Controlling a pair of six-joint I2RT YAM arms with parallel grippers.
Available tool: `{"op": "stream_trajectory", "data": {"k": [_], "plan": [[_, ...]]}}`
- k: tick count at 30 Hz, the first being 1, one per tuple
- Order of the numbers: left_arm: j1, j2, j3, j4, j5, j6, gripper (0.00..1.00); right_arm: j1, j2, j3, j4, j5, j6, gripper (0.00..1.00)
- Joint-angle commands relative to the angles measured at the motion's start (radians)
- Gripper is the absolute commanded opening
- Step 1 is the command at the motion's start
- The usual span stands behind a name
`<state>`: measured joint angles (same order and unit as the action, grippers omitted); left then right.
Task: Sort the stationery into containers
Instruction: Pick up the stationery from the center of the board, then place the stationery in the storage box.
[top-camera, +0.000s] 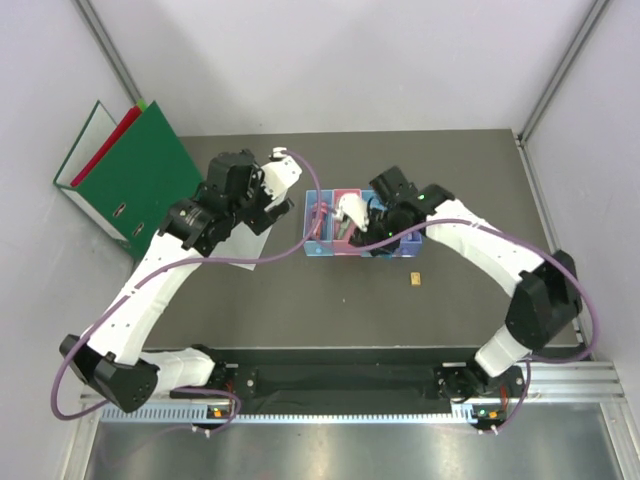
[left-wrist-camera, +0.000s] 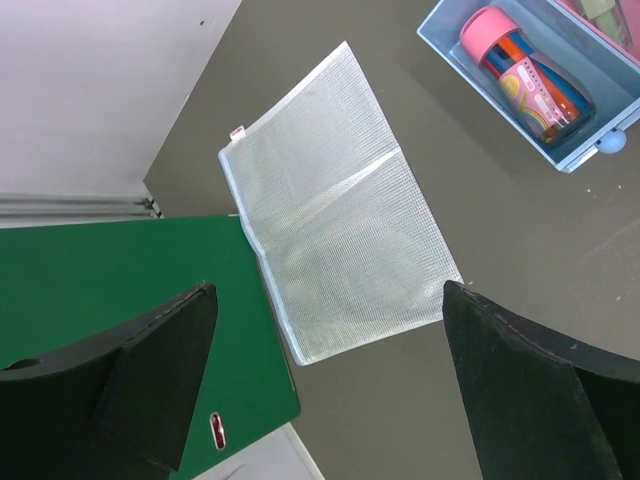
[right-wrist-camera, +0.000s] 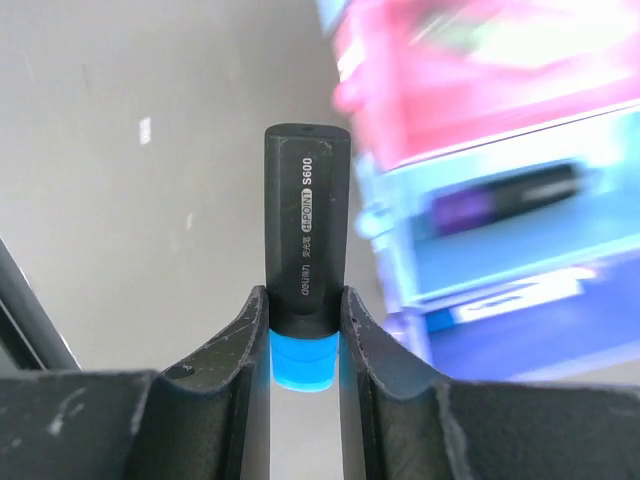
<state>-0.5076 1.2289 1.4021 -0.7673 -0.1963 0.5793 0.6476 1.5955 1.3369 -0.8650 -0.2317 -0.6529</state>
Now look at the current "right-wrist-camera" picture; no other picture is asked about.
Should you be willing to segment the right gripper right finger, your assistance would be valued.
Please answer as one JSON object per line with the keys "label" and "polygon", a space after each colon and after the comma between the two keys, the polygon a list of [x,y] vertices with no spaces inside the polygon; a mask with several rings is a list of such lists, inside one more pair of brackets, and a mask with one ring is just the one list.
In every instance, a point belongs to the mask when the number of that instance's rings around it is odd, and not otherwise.
{"label": "right gripper right finger", "polygon": [[348,479],[635,479],[635,387],[459,381],[341,299],[343,474]]}

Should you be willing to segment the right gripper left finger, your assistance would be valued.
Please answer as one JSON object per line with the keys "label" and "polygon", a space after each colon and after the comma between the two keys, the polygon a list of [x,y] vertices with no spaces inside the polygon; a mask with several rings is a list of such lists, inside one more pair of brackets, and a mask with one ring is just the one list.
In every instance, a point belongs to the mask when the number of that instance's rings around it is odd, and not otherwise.
{"label": "right gripper left finger", "polygon": [[164,372],[31,371],[1,380],[5,479],[266,479],[269,305]]}

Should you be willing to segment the white blue whiteboard marker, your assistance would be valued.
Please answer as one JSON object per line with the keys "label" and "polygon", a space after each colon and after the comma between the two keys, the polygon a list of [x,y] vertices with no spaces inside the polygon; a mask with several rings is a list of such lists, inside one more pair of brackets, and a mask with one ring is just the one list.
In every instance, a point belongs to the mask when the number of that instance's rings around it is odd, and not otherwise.
{"label": "white blue whiteboard marker", "polygon": [[584,283],[595,280],[595,270],[571,267],[535,275],[485,290],[483,295],[425,315],[426,329],[436,332],[458,324],[488,319],[502,314],[563,300],[584,293]]}

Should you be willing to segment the light blue drawer bin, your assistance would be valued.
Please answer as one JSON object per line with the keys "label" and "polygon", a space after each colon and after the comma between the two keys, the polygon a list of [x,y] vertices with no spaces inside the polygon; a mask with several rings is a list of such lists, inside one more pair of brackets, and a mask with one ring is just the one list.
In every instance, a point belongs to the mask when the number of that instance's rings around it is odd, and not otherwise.
{"label": "light blue drawer bin", "polygon": [[320,26],[325,35],[331,36],[344,19],[351,0],[316,0]]}
{"label": "light blue drawer bin", "polygon": [[[577,195],[477,229],[433,232],[435,196],[564,163],[583,175]],[[356,228],[372,243],[394,311],[430,309],[447,297],[639,245],[637,107],[483,139],[390,170],[362,155],[356,174]]]}

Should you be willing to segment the purple capped black highlighter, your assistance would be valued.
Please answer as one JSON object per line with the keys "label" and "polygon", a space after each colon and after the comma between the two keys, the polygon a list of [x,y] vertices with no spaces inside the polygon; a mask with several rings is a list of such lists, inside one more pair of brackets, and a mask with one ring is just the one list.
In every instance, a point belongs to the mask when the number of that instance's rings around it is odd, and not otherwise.
{"label": "purple capped black highlighter", "polygon": [[448,236],[494,224],[571,198],[583,175],[564,163],[439,194],[431,202],[431,227]]}

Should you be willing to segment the purple drawer bin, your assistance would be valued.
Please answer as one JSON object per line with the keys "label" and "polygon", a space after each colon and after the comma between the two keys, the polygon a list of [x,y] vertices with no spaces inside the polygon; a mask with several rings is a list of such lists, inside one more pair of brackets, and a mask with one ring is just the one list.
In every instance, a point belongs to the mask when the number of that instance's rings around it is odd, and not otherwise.
{"label": "purple drawer bin", "polygon": [[572,267],[598,274],[580,296],[436,332],[427,331],[425,320],[434,309],[391,314],[384,327],[436,370],[464,380],[552,380],[638,359],[638,252]]}

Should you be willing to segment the blue capped black highlighter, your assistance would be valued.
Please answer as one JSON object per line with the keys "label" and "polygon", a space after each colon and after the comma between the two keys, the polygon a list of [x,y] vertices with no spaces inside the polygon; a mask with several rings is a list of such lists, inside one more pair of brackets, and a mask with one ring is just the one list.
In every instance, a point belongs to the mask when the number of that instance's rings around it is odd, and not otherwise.
{"label": "blue capped black highlighter", "polygon": [[281,123],[264,134],[264,244],[272,372],[282,387],[334,381],[348,234],[351,136]]}

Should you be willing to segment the pink drawer bin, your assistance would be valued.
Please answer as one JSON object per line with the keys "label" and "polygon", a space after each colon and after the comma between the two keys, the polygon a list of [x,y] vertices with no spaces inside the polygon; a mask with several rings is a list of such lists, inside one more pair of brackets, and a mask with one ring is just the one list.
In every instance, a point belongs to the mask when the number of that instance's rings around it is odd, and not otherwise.
{"label": "pink drawer bin", "polygon": [[534,70],[479,64],[412,42],[427,16],[459,10],[639,19],[635,1],[352,1],[331,35],[334,103],[384,170],[639,98],[639,29],[616,46]]}

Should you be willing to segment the green highlighter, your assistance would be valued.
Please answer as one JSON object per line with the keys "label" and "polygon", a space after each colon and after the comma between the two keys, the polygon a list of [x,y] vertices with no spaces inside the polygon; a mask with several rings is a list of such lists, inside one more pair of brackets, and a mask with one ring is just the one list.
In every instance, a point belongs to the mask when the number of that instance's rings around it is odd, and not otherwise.
{"label": "green highlighter", "polygon": [[478,16],[438,11],[426,17],[412,42],[479,64],[534,70],[616,46],[638,29],[638,17],[629,13]]}

